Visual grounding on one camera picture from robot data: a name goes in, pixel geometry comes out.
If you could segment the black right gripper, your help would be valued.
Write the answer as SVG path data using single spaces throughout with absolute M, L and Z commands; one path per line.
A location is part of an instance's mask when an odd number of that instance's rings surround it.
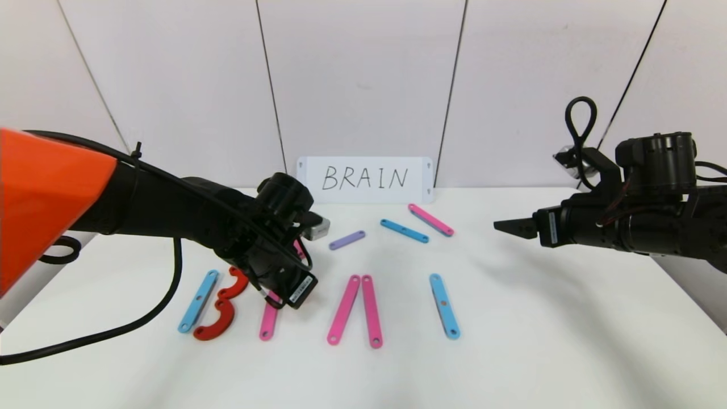
M 542 208 L 534 218 L 494 221 L 497 231 L 523 239 L 535 239 L 545 248 L 581 244 L 595 248 L 621 249 L 618 223 L 597 225 L 607 203 L 589 194 L 574 194 L 561 204 Z

